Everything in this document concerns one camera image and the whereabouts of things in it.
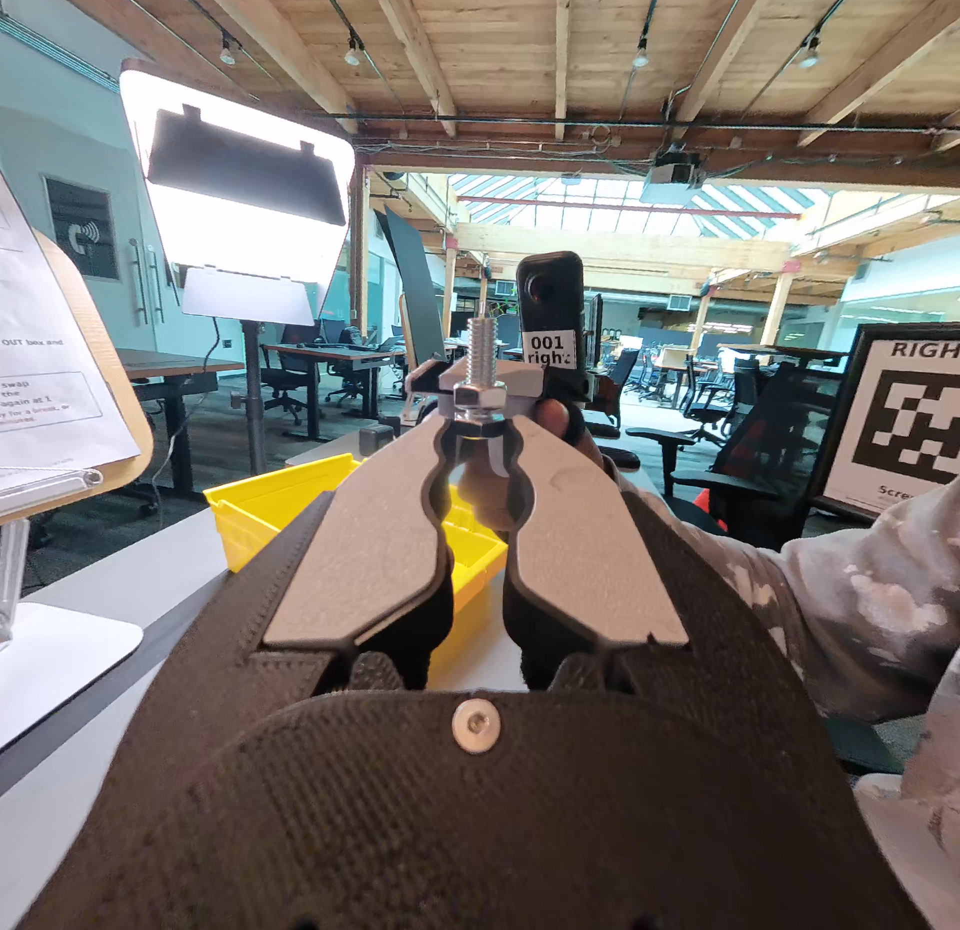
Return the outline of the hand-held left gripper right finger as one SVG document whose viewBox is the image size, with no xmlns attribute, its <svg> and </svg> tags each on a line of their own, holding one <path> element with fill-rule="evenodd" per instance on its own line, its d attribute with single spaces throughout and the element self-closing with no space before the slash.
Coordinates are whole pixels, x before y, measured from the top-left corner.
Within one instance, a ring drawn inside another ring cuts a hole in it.
<svg viewBox="0 0 960 930">
<path fill-rule="evenodd" d="M 686 647 L 684 623 L 616 481 L 525 416 L 510 420 L 503 449 L 513 523 L 503 618 L 523 653 Z"/>
</svg>

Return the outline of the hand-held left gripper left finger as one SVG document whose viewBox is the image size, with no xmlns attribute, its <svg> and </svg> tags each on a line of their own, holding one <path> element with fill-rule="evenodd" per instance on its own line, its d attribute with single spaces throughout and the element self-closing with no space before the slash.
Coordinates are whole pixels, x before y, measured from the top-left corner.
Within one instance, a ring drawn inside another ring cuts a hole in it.
<svg viewBox="0 0 960 930">
<path fill-rule="evenodd" d="M 443 440 L 430 415 L 324 492 L 263 548 L 273 587 L 262 626 L 270 654 L 375 649 L 429 664 L 451 630 L 449 501 Z"/>
</svg>

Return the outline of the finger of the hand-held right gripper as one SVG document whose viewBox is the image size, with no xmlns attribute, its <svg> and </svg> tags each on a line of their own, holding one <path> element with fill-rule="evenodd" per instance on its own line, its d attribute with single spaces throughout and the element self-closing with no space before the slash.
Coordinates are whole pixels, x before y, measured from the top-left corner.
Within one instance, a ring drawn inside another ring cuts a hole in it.
<svg viewBox="0 0 960 930">
<path fill-rule="evenodd" d="M 495 377 L 494 417 L 532 419 L 544 393 L 544 370 L 538 365 L 499 365 L 495 367 Z"/>
<path fill-rule="evenodd" d="M 424 420 L 434 411 L 453 420 L 453 390 L 465 372 L 465 359 L 430 359 L 413 369 L 405 378 L 405 420 Z"/>
</svg>

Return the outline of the steel hex bolt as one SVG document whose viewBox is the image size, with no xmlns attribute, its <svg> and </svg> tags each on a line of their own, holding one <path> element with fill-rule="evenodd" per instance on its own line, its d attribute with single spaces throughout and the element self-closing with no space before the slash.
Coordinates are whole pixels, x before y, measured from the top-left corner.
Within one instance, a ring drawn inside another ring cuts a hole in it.
<svg viewBox="0 0 960 930">
<path fill-rule="evenodd" d="M 497 381 L 496 321 L 487 316 L 477 316 L 468 322 L 467 353 L 462 381 L 491 386 Z M 500 436 L 503 418 L 494 414 L 455 412 L 454 430 L 468 440 L 487 440 Z"/>
</svg>

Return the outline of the yellow plastic bin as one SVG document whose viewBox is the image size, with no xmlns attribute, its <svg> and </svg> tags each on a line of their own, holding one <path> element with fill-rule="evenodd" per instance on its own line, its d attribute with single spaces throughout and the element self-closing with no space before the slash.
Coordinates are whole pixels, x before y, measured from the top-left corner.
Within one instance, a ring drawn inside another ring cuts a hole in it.
<svg viewBox="0 0 960 930">
<path fill-rule="evenodd" d="M 231 668 L 246 667 L 252 675 L 229 675 L 225 693 L 239 693 L 250 702 L 266 689 L 271 699 L 283 693 L 307 691 L 307 684 L 317 679 L 314 693 L 326 693 L 347 686 L 350 668 L 357 653 L 379 652 L 393 661 L 395 672 L 408 689 L 426 686 L 429 651 L 416 657 L 404 656 L 367 643 L 358 650 L 318 648 L 269 648 L 262 637 L 270 623 L 283 590 L 292 579 L 301 561 L 302 551 L 312 540 L 323 516 L 326 498 L 315 501 L 352 479 L 358 469 L 370 468 L 386 473 L 390 468 L 387 490 L 397 490 L 408 482 L 409 466 L 403 464 L 399 452 L 390 444 L 369 456 L 362 464 L 351 453 L 328 456 L 287 467 L 266 475 L 234 481 L 205 492 L 213 512 L 229 569 L 236 573 L 214 595 L 186 635 L 186 644 L 198 649 L 201 662 L 206 661 L 209 676 L 225 674 Z M 450 551 L 451 584 L 445 584 L 434 596 L 451 595 L 453 617 L 431 617 L 436 623 L 454 621 L 464 608 L 479 600 L 487 604 L 489 584 L 506 568 L 507 545 L 474 516 L 456 489 L 450 489 L 450 510 L 442 521 Z M 292 537 L 281 541 L 279 549 L 270 547 L 285 529 L 295 524 Z"/>
</svg>

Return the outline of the person's right forearm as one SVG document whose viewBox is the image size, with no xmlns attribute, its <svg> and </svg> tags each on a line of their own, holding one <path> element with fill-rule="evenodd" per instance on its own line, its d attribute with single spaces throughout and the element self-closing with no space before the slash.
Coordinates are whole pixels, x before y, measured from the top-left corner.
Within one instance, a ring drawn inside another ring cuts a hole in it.
<svg viewBox="0 0 960 930">
<path fill-rule="evenodd" d="M 778 552 L 637 495 L 739 594 L 824 713 L 875 723 L 933 708 L 958 730 L 958 479 L 892 505 L 870 528 Z"/>
</svg>

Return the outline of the person's right hand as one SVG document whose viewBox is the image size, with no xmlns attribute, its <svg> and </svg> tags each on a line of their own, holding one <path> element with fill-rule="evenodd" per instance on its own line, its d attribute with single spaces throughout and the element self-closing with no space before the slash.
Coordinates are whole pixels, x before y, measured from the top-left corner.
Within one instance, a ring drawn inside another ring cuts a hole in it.
<svg viewBox="0 0 960 930">
<path fill-rule="evenodd" d="M 616 468 L 614 462 L 604 456 L 597 447 L 593 436 L 587 430 L 581 408 L 554 398 L 539 400 L 533 411 L 532 419 L 544 430 L 553 434 L 565 444 L 576 449 L 582 456 L 606 473 L 620 490 L 629 486 Z"/>
</svg>

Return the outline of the wooden board stand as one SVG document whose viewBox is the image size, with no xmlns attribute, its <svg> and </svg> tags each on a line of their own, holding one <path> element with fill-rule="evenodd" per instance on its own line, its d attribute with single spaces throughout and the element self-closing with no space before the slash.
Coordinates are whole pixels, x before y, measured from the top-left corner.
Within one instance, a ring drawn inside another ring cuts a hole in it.
<svg viewBox="0 0 960 930">
<path fill-rule="evenodd" d="M 411 428 L 419 422 L 420 412 L 426 407 L 426 398 L 414 396 L 407 385 L 407 377 L 410 372 L 417 368 L 416 354 L 413 347 L 413 337 L 410 329 L 409 313 L 406 304 L 405 293 L 401 293 L 398 298 L 398 309 L 400 314 L 402 336 L 404 341 L 406 370 L 404 371 L 403 394 L 405 397 L 403 408 L 400 412 L 400 423 L 403 428 Z"/>
</svg>

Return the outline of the black flag panel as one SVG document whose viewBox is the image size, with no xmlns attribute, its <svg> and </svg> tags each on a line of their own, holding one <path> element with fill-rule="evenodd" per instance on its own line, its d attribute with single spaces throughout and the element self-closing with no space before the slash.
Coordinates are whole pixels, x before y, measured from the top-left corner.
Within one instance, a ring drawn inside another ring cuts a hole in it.
<svg viewBox="0 0 960 930">
<path fill-rule="evenodd" d="M 412 348 L 409 368 L 414 370 L 430 359 L 445 361 L 446 338 L 421 233 L 391 209 L 381 218 L 402 282 Z"/>
</svg>

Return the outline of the grey desk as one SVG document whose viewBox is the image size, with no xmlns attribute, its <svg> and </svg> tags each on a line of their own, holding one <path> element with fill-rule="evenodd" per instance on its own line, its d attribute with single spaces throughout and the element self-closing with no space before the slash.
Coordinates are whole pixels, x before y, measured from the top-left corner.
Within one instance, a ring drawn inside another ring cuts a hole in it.
<svg viewBox="0 0 960 930">
<path fill-rule="evenodd" d="M 345 433 L 329 442 L 312 446 L 299 454 L 290 456 L 285 460 L 284 466 L 294 468 L 344 455 L 351 456 L 355 461 L 363 461 L 364 457 L 360 453 L 359 446 L 359 430 Z"/>
</svg>

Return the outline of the black office chair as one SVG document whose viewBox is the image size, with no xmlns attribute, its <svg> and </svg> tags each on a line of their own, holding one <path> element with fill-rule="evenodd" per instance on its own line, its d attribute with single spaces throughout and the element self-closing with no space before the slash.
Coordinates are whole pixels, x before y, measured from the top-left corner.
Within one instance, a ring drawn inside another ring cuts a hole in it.
<svg viewBox="0 0 960 930">
<path fill-rule="evenodd" d="M 661 448 L 663 500 L 679 520 L 715 537 L 780 551 L 802 536 L 810 513 L 818 455 L 843 378 L 819 369 L 781 366 L 707 470 L 678 470 L 677 452 L 693 438 L 629 428 L 631 437 Z M 709 489 L 711 511 L 724 532 L 693 500 Z"/>
<path fill-rule="evenodd" d="M 286 324 L 281 343 L 293 347 L 313 345 L 320 336 L 322 331 L 318 319 L 311 324 Z M 271 390 L 271 398 L 263 404 L 264 411 L 281 408 L 291 415 L 294 426 L 299 426 L 301 412 L 307 410 L 308 405 L 291 396 L 291 393 L 306 388 L 308 374 L 316 368 L 315 362 L 270 351 L 265 344 L 260 344 L 259 349 L 263 357 L 261 385 Z"/>
</svg>

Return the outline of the ceiling projector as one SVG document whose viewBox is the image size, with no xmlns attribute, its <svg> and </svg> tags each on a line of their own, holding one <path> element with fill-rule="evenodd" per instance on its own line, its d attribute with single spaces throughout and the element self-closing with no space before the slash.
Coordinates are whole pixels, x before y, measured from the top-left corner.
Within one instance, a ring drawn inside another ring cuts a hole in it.
<svg viewBox="0 0 960 930">
<path fill-rule="evenodd" d="M 692 151 L 670 148 L 654 156 L 643 181 L 643 204 L 680 205 L 705 181 L 703 158 Z"/>
</svg>

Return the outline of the black light stand pole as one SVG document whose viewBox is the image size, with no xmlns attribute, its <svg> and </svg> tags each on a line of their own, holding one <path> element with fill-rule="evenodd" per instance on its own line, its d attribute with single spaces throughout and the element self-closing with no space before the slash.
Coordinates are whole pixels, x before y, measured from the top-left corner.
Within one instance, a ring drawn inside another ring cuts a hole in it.
<svg viewBox="0 0 960 930">
<path fill-rule="evenodd" d="M 256 320 L 240 320 L 246 362 L 246 436 L 248 449 L 248 471 L 256 477 L 266 471 L 266 450 L 263 427 L 263 397 L 261 390 L 261 368 L 259 352 L 260 323 Z"/>
</svg>

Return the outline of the studio light panel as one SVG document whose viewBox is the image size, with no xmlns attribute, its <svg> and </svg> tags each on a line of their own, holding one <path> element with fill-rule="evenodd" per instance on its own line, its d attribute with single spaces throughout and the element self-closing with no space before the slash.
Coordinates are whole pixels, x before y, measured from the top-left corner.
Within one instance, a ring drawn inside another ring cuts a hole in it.
<svg viewBox="0 0 960 930">
<path fill-rule="evenodd" d="M 349 230 L 352 143 L 133 60 L 118 84 L 166 260 L 324 295 Z"/>
</svg>

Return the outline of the framed marker poster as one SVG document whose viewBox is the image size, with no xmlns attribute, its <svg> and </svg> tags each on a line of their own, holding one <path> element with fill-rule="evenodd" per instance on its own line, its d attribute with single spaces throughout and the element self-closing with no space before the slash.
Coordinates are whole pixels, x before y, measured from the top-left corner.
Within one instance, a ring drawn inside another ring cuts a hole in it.
<svg viewBox="0 0 960 930">
<path fill-rule="evenodd" d="M 872 522 L 959 472 L 959 324 L 858 328 L 811 483 L 812 506 Z"/>
</svg>

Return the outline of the printed instruction sheet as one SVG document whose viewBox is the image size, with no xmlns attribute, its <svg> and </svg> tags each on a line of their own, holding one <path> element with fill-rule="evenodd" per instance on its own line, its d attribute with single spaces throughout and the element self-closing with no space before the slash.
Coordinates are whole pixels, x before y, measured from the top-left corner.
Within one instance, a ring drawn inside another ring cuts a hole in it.
<svg viewBox="0 0 960 930">
<path fill-rule="evenodd" d="M 1 487 L 138 456 L 138 444 L 6 180 L 1 182 Z"/>
</svg>

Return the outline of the person's torso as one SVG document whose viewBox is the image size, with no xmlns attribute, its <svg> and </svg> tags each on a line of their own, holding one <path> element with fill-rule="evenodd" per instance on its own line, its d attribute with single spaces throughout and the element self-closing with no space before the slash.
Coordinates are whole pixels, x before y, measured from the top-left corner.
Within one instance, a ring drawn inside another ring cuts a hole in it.
<svg viewBox="0 0 960 930">
<path fill-rule="evenodd" d="M 931 927 L 959 927 L 959 655 L 941 678 L 901 775 L 867 774 L 859 810 Z"/>
</svg>

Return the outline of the dark wall picture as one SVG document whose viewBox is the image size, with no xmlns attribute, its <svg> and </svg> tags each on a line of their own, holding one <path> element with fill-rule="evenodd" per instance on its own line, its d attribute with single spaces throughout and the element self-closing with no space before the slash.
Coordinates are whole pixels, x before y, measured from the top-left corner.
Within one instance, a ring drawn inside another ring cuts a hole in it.
<svg viewBox="0 0 960 930">
<path fill-rule="evenodd" d="M 110 195 L 50 176 L 43 182 L 57 245 L 81 276 L 119 282 Z"/>
</svg>

